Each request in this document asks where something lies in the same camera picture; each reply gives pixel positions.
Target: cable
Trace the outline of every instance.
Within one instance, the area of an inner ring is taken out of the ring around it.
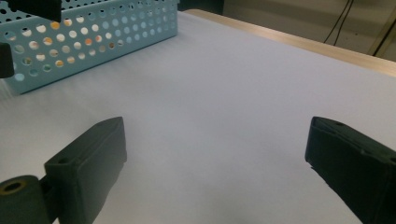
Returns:
[[[341,22],[341,26],[340,26],[340,29],[338,30],[338,34],[337,34],[337,37],[335,38],[335,41],[334,41],[333,46],[335,46],[335,45],[337,44],[338,37],[340,37],[341,30],[343,29],[344,22],[347,20],[347,15],[349,14],[350,9],[352,8],[353,1],[354,1],[354,0],[351,0],[350,5],[349,5],[349,9],[347,10],[346,15],[345,15],[343,21]]]
[[[347,10],[347,5],[349,5],[350,0],[347,0],[346,5],[343,9],[343,12],[341,12],[340,16],[337,19],[337,22],[335,23],[335,25],[332,27],[332,30],[330,31],[329,35],[326,37],[326,39],[324,40],[323,43],[326,43],[327,40],[330,38],[330,36],[332,35],[332,32],[334,31],[335,27],[337,27],[338,22],[341,20],[341,17],[344,15],[344,12]]]

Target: white table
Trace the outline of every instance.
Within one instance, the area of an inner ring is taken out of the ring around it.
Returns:
[[[310,169],[310,120],[396,148],[396,80],[180,13],[179,34],[21,96],[0,88],[0,180],[123,116],[128,162],[95,223],[360,223]]]

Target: beige wall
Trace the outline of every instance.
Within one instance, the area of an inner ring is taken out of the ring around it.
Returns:
[[[347,0],[225,0],[224,15],[323,42]],[[337,46],[370,53],[396,1],[355,0]],[[332,44],[337,29],[328,43]]]

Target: basket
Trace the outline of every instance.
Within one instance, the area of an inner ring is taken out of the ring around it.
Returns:
[[[12,49],[24,93],[177,34],[179,0],[64,0],[62,21],[48,21],[0,2],[0,42]]]

